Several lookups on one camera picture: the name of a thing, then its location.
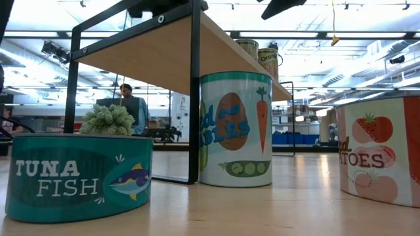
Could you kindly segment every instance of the tin can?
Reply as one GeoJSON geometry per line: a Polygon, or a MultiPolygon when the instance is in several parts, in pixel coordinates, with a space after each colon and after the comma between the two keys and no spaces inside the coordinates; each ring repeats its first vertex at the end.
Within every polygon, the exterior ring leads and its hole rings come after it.
{"type": "Polygon", "coordinates": [[[258,62],[274,79],[278,79],[278,51],[276,49],[258,50],[258,62]]]}
{"type": "Polygon", "coordinates": [[[6,214],[58,223],[137,208],[150,199],[152,149],[150,138],[19,135],[13,140],[6,214]]]}
{"type": "Polygon", "coordinates": [[[272,183],[272,80],[226,71],[201,77],[200,182],[223,187],[272,183]]]}
{"type": "Polygon", "coordinates": [[[420,207],[420,96],[336,109],[340,187],[363,198],[420,207]]]}
{"type": "Polygon", "coordinates": [[[241,46],[249,55],[258,61],[258,43],[255,40],[251,39],[238,39],[236,40],[237,44],[241,46]]]}

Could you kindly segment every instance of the man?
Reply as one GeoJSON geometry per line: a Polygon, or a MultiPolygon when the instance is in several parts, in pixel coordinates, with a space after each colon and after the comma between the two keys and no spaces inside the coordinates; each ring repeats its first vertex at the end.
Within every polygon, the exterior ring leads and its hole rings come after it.
{"type": "MultiPolygon", "coordinates": [[[[121,94],[124,98],[134,98],[132,93],[133,89],[129,84],[123,84],[119,87],[121,94]]],[[[138,98],[140,100],[140,107],[138,108],[138,125],[133,125],[131,128],[134,129],[135,134],[143,134],[146,130],[149,123],[149,109],[147,107],[146,101],[143,98],[138,98]]]]}
{"type": "MultiPolygon", "coordinates": [[[[3,116],[8,118],[8,119],[12,119],[14,121],[18,121],[19,120],[17,118],[12,117],[12,112],[13,112],[13,108],[12,107],[7,107],[5,108],[4,112],[3,112],[3,116]]],[[[1,123],[1,127],[7,131],[9,134],[18,134],[24,131],[23,127],[21,127],[20,125],[15,125],[12,122],[9,121],[3,121],[1,123]]]]}

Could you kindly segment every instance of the blue fish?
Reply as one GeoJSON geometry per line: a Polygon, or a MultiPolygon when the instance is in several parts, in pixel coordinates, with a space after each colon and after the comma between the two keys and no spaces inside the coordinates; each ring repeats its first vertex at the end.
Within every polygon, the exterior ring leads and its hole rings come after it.
{"type": "Polygon", "coordinates": [[[109,186],[119,193],[130,195],[132,200],[137,201],[137,193],[146,189],[151,181],[150,172],[144,170],[138,163],[129,172],[116,178],[109,186]]]}

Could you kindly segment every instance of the gold can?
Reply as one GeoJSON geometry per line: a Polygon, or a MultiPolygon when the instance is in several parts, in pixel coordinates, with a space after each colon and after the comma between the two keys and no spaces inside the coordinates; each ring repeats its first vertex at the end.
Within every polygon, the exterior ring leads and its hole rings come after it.
{"type": "Polygon", "coordinates": [[[258,50],[258,62],[273,78],[278,79],[278,51],[276,49],[258,50]]]}
{"type": "Polygon", "coordinates": [[[254,58],[254,60],[258,60],[258,43],[254,40],[250,39],[238,39],[236,40],[237,44],[241,46],[249,55],[254,58]]]}

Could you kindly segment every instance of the wooden shelf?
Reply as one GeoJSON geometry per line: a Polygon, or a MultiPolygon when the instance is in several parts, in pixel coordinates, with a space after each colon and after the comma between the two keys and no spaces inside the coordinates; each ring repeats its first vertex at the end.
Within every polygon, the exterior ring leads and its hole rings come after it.
{"type": "MultiPolygon", "coordinates": [[[[204,12],[200,35],[200,75],[238,70],[268,74],[204,12]]],[[[188,16],[77,61],[189,95],[190,38],[191,16],[188,16]]],[[[273,101],[290,99],[290,93],[273,80],[273,101]]]]}

